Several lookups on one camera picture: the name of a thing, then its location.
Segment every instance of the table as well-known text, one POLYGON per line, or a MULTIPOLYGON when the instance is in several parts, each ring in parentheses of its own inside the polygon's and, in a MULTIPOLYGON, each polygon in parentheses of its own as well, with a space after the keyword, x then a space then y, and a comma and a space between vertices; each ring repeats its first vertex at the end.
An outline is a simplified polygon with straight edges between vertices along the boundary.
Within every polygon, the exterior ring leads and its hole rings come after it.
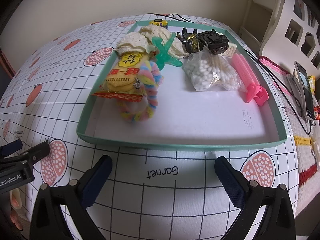
MULTIPOLYGON (((183 17, 227 29, 248 49, 223 23, 202 17, 183 17)), ((92 23, 35 51, 16 73, 0 101, 0 145, 19 138, 23 141, 22 150, 16 153, 19 154, 45 139, 57 139, 66 148, 68 162, 53 186, 80 178, 103 154, 109 155, 113 159, 113 171, 95 204, 88 208, 106 239, 220 239, 240 210, 232 205, 214 173, 214 162, 219 156, 228 158, 236 170, 241 170, 249 156, 258 158, 262 154, 270 158, 275 169, 273 186, 286 184, 297 214, 300 163, 294 134, 279 93, 265 74, 288 135, 288 140, 277 147, 230 152, 168 152, 92 145, 78 138, 78 119, 107 60, 85 66, 85 59, 92 51, 115 47, 135 21, 155 18, 139 15, 92 23), (164 171, 169 168, 170 174, 164 171), (152 171, 156 172, 154 177, 150 176, 152 171)), ((38 189, 44 182, 42 169, 38 162, 34 167, 35 180, 21 187, 23 208, 29 220, 38 189)), ((248 236, 254 234, 263 212, 264 207, 260 208, 248 236)), ((68 209, 63 207, 63 213, 75 239, 80 239, 68 209)))

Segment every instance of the pink hair curler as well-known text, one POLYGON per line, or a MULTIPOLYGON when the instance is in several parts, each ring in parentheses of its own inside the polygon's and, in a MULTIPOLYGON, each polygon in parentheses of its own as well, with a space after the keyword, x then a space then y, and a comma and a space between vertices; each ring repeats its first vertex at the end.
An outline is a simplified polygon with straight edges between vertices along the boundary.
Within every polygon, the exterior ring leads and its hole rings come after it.
POLYGON ((233 54, 232 63, 247 88, 247 102, 249 103, 254 98, 257 104, 262 106, 269 99, 268 92, 260 85, 244 56, 237 53, 233 54))

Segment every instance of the translucent green rubber toy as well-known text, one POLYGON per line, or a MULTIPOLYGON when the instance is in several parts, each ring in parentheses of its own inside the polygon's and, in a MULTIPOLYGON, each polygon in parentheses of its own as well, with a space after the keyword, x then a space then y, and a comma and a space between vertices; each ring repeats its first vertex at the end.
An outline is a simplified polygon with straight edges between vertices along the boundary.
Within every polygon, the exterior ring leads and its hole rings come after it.
POLYGON ((156 55, 157 65, 159 70, 163 70, 164 63, 168 63, 176 67, 182 66, 182 62, 180 60, 173 58, 168 54, 168 50, 170 49, 170 46, 173 43, 175 36, 176 36, 175 33, 171 33, 171 37, 165 45, 162 45, 162 41, 163 41, 162 38, 160 37, 152 38, 153 45, 156 46, 159 50, 159 54, 156 55))

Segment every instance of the beige wall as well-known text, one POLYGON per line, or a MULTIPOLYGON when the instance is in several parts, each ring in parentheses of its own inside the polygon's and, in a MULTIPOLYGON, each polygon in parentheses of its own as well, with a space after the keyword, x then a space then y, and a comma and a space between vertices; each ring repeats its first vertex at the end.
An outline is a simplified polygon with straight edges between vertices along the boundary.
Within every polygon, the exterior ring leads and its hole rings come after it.
POLYGON ((239 30, 247 0, 23 0, 0 36, 15 70, 36 49, 83 25, 143 13, 179 13, 223 22, 239 30))

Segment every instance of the cream crochet item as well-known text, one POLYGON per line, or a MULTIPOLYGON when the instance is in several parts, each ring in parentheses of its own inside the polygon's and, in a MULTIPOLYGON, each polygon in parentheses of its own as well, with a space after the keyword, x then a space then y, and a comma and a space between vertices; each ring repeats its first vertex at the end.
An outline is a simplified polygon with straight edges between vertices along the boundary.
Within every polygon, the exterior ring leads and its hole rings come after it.
POLYGON ((127 52, 146 52, 149 54, 156 50, 156 47, 150 45, 148 40, 140 33, 128 33, 117 44, 115 49, 120 56, 127 52))
MULTIPOLYGON (((152 37, 160 37, 162 38, 163 43, 166 43, 171 37, 170 31, 168 31, 164 27, 160 27, 152 24, 141 27, 141 29, 139 30, 139 33, 147 37, 149 42, 151 42, 152 37)), ((179 41, 177 37, 174 38, 174 41, 168 51, 168 54, 171 57, 174 57, 177 59, 181 59, 183 57, 189 57, 189 53, 186 52, 181 41, 179 41)))

